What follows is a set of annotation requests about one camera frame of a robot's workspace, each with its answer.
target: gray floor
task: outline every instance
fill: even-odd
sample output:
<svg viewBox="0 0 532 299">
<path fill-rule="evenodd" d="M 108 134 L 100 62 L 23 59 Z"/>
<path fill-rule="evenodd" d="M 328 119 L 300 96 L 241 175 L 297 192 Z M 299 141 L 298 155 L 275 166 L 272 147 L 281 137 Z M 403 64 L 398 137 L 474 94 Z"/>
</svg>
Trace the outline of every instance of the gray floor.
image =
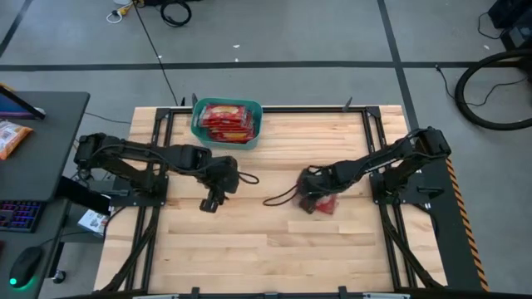
<svg viewBox="0 0 532 299">
<path fill-rule="evenodd" d="M 500 41 L 476 32 L 478 16 L 494 0 L 385 0 L 403 61 L 477 61 L 503 51 Z M 0 39 L 20 7 L 3 0 Z M 185 28 L 167 27 L 153 7 L 140 10 L 163 62 L 392 61 L 377 0 L 204 0 L 190 4 Z M 84 65 L 156 63 L 131 11 L 120 24 L 105 16 L 111 0 L 33 0 L 0 57 L 2 65 Z M 482 28 L 497 31 L 489 19 Z M 464 70 L 444 69 L 454 87 Z M 467 123 L 445 95 L 431 68 L 405 69 L 420 125 L 446 134 L 490 287 L 497 292 L 532 293 L 531 129 L 481 130 Z M 393 68 L 317 67 L 168 70 L 178 99 L 207 96 L 258 100 L 264 105 L 403 105 Z M 510 69 L 475 76 L 466 94 L 481 102 L 496 83 L 519 80 Z M 0 71 L 0 81 L 26 91 L 88 91 L 87 111 L 129 120 L 139 105 L 173 105 L 161 71 Z M 498 89 L 479 115 L 493 120 L 530 116 L 532 90 L 526 83 Z M 127 125 L 86 116 L 79 135 L 105 131 L 126 137 Z M 72 162 L 66 174 L 74 173 Z M 69 273 L 61 285 L 47 282 L 42 298 L 88 293 L 101 245 L 67 245 L 60 266 Z"/>
</svg>

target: wooden table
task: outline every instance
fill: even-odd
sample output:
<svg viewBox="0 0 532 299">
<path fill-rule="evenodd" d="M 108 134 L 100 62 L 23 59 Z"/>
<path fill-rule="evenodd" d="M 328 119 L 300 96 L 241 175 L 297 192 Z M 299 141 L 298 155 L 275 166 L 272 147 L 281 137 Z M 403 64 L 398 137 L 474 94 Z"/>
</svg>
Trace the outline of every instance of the wooden table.
<svg viewBox="0 0 532 299">
<path fill-rule="evenodd" d="M 403 137 L 407 128 L 401 107 L 380 109 L 388 143 Z M 154 117 L 154 107 L 136 108 L 130 140 L 150 142 Z M 190 133 L 190 115 L 175 117 L 171 144 L 200 145 Z M 251 151 L 213 149 L 214 156 L 227 154 L 238 160 L 241 171 L 257 175 L 260 184 L 241 183 L 217 213 L 204 213 L 198 209 L 207 194 L 203 185 L 192 177 L 169 173 L 150 293 L 190 293 L 191 287 L 200 287 L 202 293 L 337 292 L 338 286 L 347 286 L 350 292 L 392 290 L 382 224 L 367 177 L 339 194 L 332 216 L 308 215 L 290 203 L 275 208 L 261 204 L 292 187 L 301 169 L 310 164 L 368 154 L 362 117 L 265 114 L 259 146 Z M 429 215 L 408 205 L 402 206 L 402 212 L 411 250 L 445 285 Z M 111 222 L 95 289 L 105 286 L 129 255 L 136 215 L 137 208 L 126 208 Z M 397 249 L 396 253 L 405 286 L 404 265 Z M 143 257 L 137 263 L 137 287 L 142 273 L 139 264 L 143 265 Z"/>
</svg>

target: black desk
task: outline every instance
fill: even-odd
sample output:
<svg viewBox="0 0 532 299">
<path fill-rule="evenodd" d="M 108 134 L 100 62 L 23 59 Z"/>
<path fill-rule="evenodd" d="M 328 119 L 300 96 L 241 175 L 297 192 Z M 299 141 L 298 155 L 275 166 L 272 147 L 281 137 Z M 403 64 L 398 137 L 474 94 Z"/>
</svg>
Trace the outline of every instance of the black desk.
<svg viewBox="0 0 532 299">
<path fill-rule="evenodd" d="M 77 129 L 85 112 L 89 94 L 86 92 L 18 92 L 28 103 L 43 108 L 47 118 L 14 120 L 34 131 L 19 145 L 7 160 L 0 162 L 0 199 L 40 200 L 54 199 L 57 185 L 76 138 Z M 66 199 L 49 202 L 35 233 L 0 232 L 5 242 L 0 255 L 0 294 L 2 297 L 37 298 L 44 278 L 52 266 L 58 238 L 70 208 Z M 12 288 L 8 282 L 9 270 L 20 252 L 53 239 L 43 246 L 44 256 L 35 277 L 27 287 Z"/>
</svg>

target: plastic bin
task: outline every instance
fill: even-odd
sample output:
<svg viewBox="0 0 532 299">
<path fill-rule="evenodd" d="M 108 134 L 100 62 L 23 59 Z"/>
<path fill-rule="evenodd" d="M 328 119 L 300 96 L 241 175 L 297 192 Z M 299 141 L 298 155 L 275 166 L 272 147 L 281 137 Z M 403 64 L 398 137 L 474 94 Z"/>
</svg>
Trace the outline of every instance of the plastic bin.
<svg viewBox="0 0 532 299">
<path fill-rule="evenodd" d="M 235 144 L 228 142 L 213 141 L 207 135 L 207 129 L 200 127 L 199 118 L 201 111 L 208 104 L 227 104 L 227 105 L 243 105 L 251 111 L 254 118 L 255 138 L 251 139 L 245 144 Z M 192 111 L 192 123 L 190 130 L 202 145 L 208 148 L 220 147 L 228 150 L 252 150 L 259 143 L 260 131 L 263 123 L 263 107 L 254 100 L 233 100 L 233 99 L 219 99 L 219 98 L 205 98 L 198 100 Z"/>
</svg>

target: rgb keyboard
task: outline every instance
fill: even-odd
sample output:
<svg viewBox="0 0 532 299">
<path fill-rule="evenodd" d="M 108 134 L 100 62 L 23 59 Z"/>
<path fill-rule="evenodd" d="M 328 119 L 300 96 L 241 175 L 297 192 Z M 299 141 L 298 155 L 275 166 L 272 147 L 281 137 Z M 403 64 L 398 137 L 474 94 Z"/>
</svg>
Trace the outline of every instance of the rgb keyboard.
<svg viewBox="0 0 532 299">
<path fill-rule="evenodd" d="M 30 201 L 0 201 L 0 232 L 33 233 L 44 205 Z"/>
</svg>

